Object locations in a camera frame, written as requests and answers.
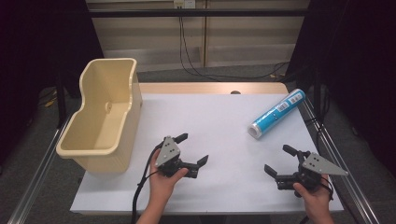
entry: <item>black cable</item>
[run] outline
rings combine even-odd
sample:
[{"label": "black cable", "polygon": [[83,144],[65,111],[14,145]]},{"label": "black cable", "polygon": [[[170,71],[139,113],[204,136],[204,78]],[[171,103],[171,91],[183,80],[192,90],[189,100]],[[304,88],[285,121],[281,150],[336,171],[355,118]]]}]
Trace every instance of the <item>black cable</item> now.
[{"label": "black cable", "polygon": [[[329,112],[329,110],[330,110],[330,102],[331,102],[331,100],[330,100],[329,89],[326,87],[326,89],[325,89],[325,95],[324,95],[324,98],[323,98],[323,106],[322,106],[322,109],[321,109],[321,114],[320,114],[318,117],[314,117],[314,118],[312,118],[312,119],[307,119],[307,120],[304,121],[306,125],[310,125],[310,124],[313,123],[313,122],[318,122],[318,123],[319,123],[319,125],[318,125],[318,131],[317,131],[317,142],[316,142],[316,144],[317,144],[317,149],[318,149],[318,135],[319,135],[319,133],[321,133],[321,131],[322,131],[322,128],[323,128],[323,125],[324,125],[324,118],[325,118],[326,114],[327,114],[327,113]],[[334,179],[332,180],[333,184],[331,184],[331,183],[329,182],[329,180],[327,180],[327,179],[325,179],[325,180],[329,183],[330,186],[332,186],[332,194],[333,194],[333,191],[334,191],[334,190],[336,190],[336,191],[338,192],[338,197],[339,197],[340,200],[342,201],[342,203],[343,203],[343,205],[345,206],[345,208],[346,208],[346,210],[348,211],[348,213],[352,216],[352,218],[354,219],[355,223],[359,223],[358,219],[357,219],[356,216],[353,214],[351,208],[350,208],[349,205],[346,203],[346,200],[345,200],[344,196],[341,194],[340,190],[338,190],[337,185],[336,185]],[[308,220],[305,220],[306,218],[307,218],[307,217],[305,217],[300,223],[301,223],[301,224],[306,223],[306,221],[308,221]]]},{"label": "black cable", "polygon": [[308,65],[302,66],[301,68],[299,68],[297,71],[294,71],[292,73],[288,73],[286,76],[282,77],[278,82],[282,82],[282,83],[287,83],[290,81],[293,81],[295,79],[295,77],[297,77],[297,75],[305,72],[305,70],[309,69],[311,67],[311,62],[308,61]]},{"label": "black cable", "polygon": [[[190,55],[189,55],[189,52],[188,52],[188,50],[187,50],[186,37],[185,37],[185,35],[184,35],[184,22],[183,22],[183,18],[182,18],[182,17],[179,17],[179,26],[180,26],[180,61],[181,61],[181,66],[182,66],[183,69],[184,69],[187,73],[189,73],[190,75],[206,77],[206,78],[212,79],[212,80],[217,81],[217,82],[220,82],[220,80],[218,80],[218,79],[216,79],[216,78],[214,78],[214,77],[231,77],[231,78],[242,78],[242,79],[255,79],[255,78],[261,78],[261,77],[268,77],[268,76],[271,76],[271,75],[274,74],[276,71],[278,71],[279,69],[281,69],[285,64],[288,64],[288,63],[289,63],[289,62],[277,63],[277,64],[274,65],[274,70],[273,70],[273,72],[268,73],[268,74],[264,74],[264,75],[262,75],[262,76],[257,76],[257,77],[235,77],[235,76],[226,76],[226,75],[212,75],[212,74],[204,75],[204,74],[201,74],[200,72],[198,72],[198,71],[194,68],[194,66],[193,66],[192,63],[191,63]],[[183,46],[183,42],[184,42],[184,49],[185,49],[185,51],[186,51],[189,64],[190,64],[192,70],[194,70],[194,72],[195,72],[196,74],[194,74],[194,73],[188,71],[187,68],[184,66],[184,63],[183,63],[183,60],[182,60],[182,56],[181,56],[181,48],[182,48],[182,46]]]},{"label": "black cable", "polygon": [[153,175],[156,174],[157,172],[154,172],[152,174],[150,174],[149,176],[146,176],[146,173],[149,169],[149,164],[151,162],[152,156],[154,155],[155,151],[162,147],[163,143],[160,143],[158,146],[156,146],[151,153],[149,154],[148,157],[148,162],[146,163],[146,167],[145,167],[145,171],[143,173],[142,179],[140,180],[140,183],[137,184],[137,189],[136,192],[134,193],[134,200],[132,202],[132,220],[131,223],[135,224],[136,223],[136,218],[137,218],[137,211],[136,211],[136,205],[137,205],[137,198],[139,197],[140,191],[142,190],[143,186],[145,185],[146,181],[148,180],[148,178]]},{"label": "black cable", "polygon": [[[328,186],[326,186],[326,185],[320,183],[320,185],[321,185],[323,188],[325,188],[327,191],[329,191],[329,201],[331,201],[331,200],[333,200],[332,195],[334,194],[334,189],[333,189],[333,187],[332,187],[332,183],[330,183],[330,181],[329,181],[328,179],[326,179],[326,178],[323,178],[323,177],[322,177],[322,179],[325,180],[325,181],[327,182],[327,184],[330,186],[330,187],[328,187]],[[308,216],[305,216],[305,217],[300,221],[300,224],[305,224],[308,220],[309,220],[309,217],[308,217]]]},{"label": "black cable", "polygon": [[[189,73],[190,75],[198,76],[198,77],[206,77],[206,78],[209,78],[209,79],[212,79],[212,80],[214,80],[214,81],[219,82],[219,80],[217,80],[217,79],[215,79],[215,78],[213,78],[213,77],[209,77],[208,75],[200,74],[200,73],[192,66],[192,63],[191,63],[191,60],[190,60],[190,55],[189,55],[189,52],[187,51],[187,44],[186,44],[186,38],[185,38],[185,36],[184,36],[184,25],[183,25],[183,19],[182,19],[182,17],[179,17],[179,18],[178,18],[178,23],[179,23],[179,28],[180,28],[180,29],[179,29],[179,30],[180,30],[180,55],[179,55],[179,56],[180,56],[181,66],[183,67],[183,69],[184,69],[187,73]],[[191,68],[192,68],[197,74],[194,74],[194,73],[190,72],[190,71],[187,70],[187,68],[184,66],[183,57],[181,56],[181,49],[182,49],[182,46],[183,46],[183,41],[182,41],[182,39],[184,40],[184,48],[185,48],[185,50],[186,50],[187,58],[189,59],[190,66],[191,66]]]}]

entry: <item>metal rail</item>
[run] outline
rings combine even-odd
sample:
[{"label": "metal rail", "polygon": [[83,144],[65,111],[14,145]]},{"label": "metal rail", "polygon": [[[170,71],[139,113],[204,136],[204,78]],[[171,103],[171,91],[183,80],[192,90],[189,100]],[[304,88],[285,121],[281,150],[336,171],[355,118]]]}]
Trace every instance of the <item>metal rail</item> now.
[{"label": "metal rail", "polygon": [[[303,105],[308,113],[309,118],[311,119],[315,118],[315,113],[313,112],[313,106],[309,101],[309,99],[306,99]],[[324,127],[324,125],[320,126],[317,121],[315,121],[314,124],[316,130],[317,131],[320,130],[321,132],[321,134],[319,135],[320,139],[323,145],[325,146],[327,152],[329,153],[330,157],[332,158],[332,161],[336,165],[342,167],[343,169],[349,172],[348,176],[341,176],[341,178],[344,184],[346,185],[346,189],[348,190],[350,196],[352,197],[354,203],[356,204],[359,212],[361,213],[361,217],[364,219],[364,222],[368,224],[379,223],[379,220],[375,216],[373,208],[369,204],[364,193],[361,191],[361,188],[359,187],[352,173],[347,168],[346,163],[341,157],[341,154],[338,151],[338,148],[335,146],[334,141],[327,132],[327,129]]]},{"label": "metal rail", "polygon": [[250,9],[90,9],[92,18],[129,17],[305,17],[332,13],[331,10],[306,8],[250,8]]},{"label": "metal rail", "polygon": [[23,193],[20,201],[18,202],[17,207],[12,213],[7,224],[22,224],[29,215],[29,211],[32,208],[32,205],[35,201],[35,198],[37,197],[38,192],[43,186],[44,180],[46,179],[47,173],[49,172],[52,161],[55,158],[56,145],[58,144],[59,139],[64,133],[64,129],[66,128],[68,121],[70,120],[71,116],[73,115],[73,112],[76,110],[77,107],[78,107],[78,103],[75,103],[72,112],[67,116],[64,124],[56,130],[55,135],[53,136],[49,144],[49,147],[46,151],[46,154],[44,155],[44,158],[41,160],[40,165],[35,171],[35,175],[30,181],[26,191]]}]

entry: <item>blue and white can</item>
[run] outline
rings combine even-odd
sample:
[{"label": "blue and white can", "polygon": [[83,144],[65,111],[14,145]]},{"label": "blue and white can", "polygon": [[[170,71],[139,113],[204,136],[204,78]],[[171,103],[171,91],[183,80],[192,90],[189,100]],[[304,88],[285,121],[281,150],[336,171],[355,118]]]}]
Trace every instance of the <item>blue and white can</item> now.
[{"label": "blue and white can", "polygon": [[248,132],[254,138],[260,138],[303,100],[305,100],[305,93],[303,91],[299,89],[292,91],[265,114],[254,120],[248,127]]}]

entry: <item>white table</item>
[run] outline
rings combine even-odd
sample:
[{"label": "white table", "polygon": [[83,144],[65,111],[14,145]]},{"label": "white table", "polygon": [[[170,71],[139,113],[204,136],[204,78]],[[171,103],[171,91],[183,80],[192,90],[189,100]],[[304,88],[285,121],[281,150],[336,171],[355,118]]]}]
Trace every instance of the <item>white table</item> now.
[{"label": "white table", "polygon": [[[273,214],[304,211],[292,190],[278,190],[264,172],[297,171],[298,161],[282,150],[287,144],[317,152],[299,110],[293,110],[256,140],[248,125],[286,94],[280,83],[141,83],[142,114],[129,169],[123,174],[86,173],[71,207],[81,214],[131,214],[132,199],[150,151],[166,135],[188,133],[178,146],[184,162],[209,155],[196,179],[183,178],[165,207],[166,215]],[[240,91],[241,95],[231,95]],[[331,211],[343,210],[334,193]],[[149,200],[149,182],[137,210]]]}]

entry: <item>wooden panel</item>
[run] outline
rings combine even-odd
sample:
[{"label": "wooden panel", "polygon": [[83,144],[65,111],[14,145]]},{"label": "wooden panel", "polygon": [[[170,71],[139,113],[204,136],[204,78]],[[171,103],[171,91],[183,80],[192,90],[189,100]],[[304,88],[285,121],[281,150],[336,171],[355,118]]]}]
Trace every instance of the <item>wooden panel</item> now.
[{"label": "wooden panel", "polygon": [[209,93],[230,94],[239,91],[241,94],[287,93],[283,83],[278,82],[175,82],[175,83],[139,83],[142,93]]},{"label": "wooden panel", "polygon": [[[161,9],[173,8],[173,1],[88,4],[90,9]],[[178,49],[178,18],[94,18],[93,24],[102,50]],[[202,45],[202,18],[183,18],[189,47]]]},{"label": "wooden panel", "polygon": [[[309,1],[212,0],[210,8],[306,8]],[[208,46],[295,44],[303,17],[209,18]]]}]

